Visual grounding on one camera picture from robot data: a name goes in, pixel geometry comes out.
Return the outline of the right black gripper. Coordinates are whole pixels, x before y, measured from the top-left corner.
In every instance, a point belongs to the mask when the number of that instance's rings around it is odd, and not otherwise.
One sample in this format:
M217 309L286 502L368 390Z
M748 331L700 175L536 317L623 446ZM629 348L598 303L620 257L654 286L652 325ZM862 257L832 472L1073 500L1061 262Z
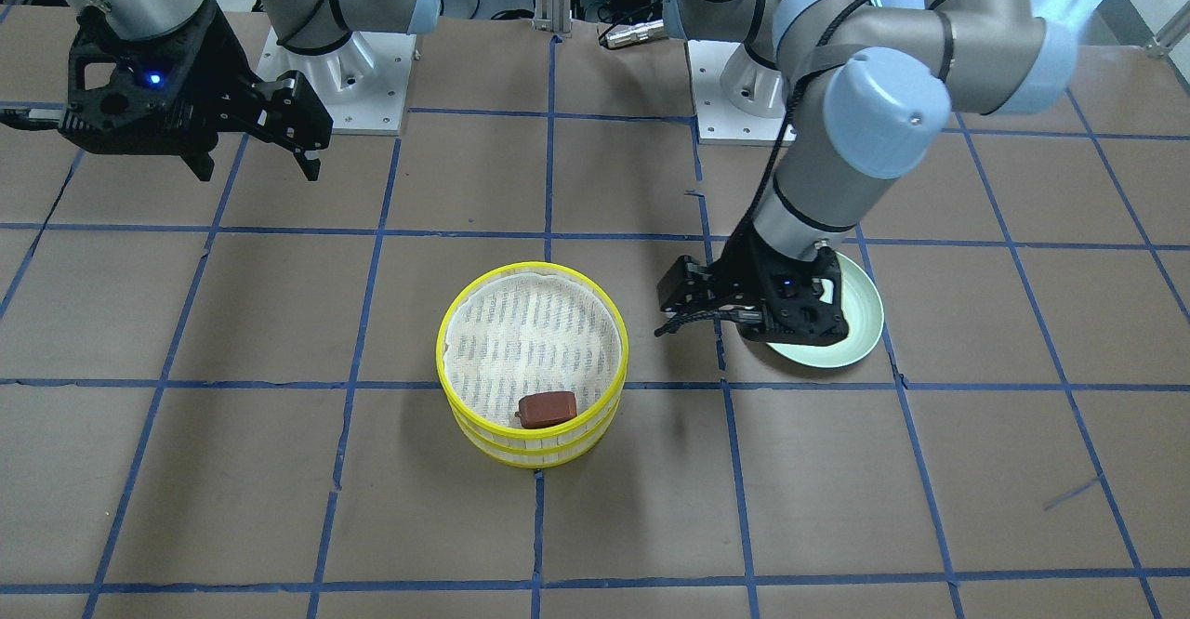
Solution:
M211 182L219 133L257 124L259 140L284 148L318 181L332 115L302 71L259 79L217 0L146 40L119 38L94 5L77 21L57 124L67 140L90 154L177 156Z

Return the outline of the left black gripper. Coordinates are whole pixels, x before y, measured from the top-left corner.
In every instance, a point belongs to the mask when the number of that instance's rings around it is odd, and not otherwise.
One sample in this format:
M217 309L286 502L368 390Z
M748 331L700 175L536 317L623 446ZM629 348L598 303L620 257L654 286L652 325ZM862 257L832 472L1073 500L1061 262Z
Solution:
M689 255L668 267L657 285L657 302L671 317L652 334L727 320L746 340L833 348L850 334L843 294L843 270L833 246L812 246L812 260L796 260L749 230L728 240L710 267Z

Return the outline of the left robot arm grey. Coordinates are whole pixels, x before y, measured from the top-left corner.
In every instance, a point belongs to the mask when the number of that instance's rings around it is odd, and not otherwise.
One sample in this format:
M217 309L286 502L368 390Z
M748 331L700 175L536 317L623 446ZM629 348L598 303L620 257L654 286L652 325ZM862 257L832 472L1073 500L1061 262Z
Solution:
M657 285L666 323L732 323L746 340L833 348L851 332L833 243L926 157L953 113L1050 110L1077 35L1032 0L663 0L668 35L760 44L785 106L749 210L718 260Z

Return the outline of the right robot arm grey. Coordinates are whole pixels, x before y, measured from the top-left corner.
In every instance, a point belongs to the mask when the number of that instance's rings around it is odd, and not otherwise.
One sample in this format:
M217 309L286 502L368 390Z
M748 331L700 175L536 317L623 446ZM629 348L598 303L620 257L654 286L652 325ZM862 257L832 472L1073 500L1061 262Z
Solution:
M293 154L319 177L331 99L357 94L374 63L367 32L430 33L441 0L259 0L288 64L259 77L217 0L65 0L79 30L56 115L4 110L11 129L56 129L84 152L175 156L200 181L221 133Z

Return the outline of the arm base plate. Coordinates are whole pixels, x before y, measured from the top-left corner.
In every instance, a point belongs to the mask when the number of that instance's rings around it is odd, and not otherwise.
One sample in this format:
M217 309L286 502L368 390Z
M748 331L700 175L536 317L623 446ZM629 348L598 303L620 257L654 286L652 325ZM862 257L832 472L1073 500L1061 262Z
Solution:
M259 76L302 71L333 120L333 135L393 136L403 132L416 35L356 32L339 50L301 56L277 45L269 31L257 64Z
M699 140L710 145L774 143L785 115L785 81L743 43L689 40L687 54Z

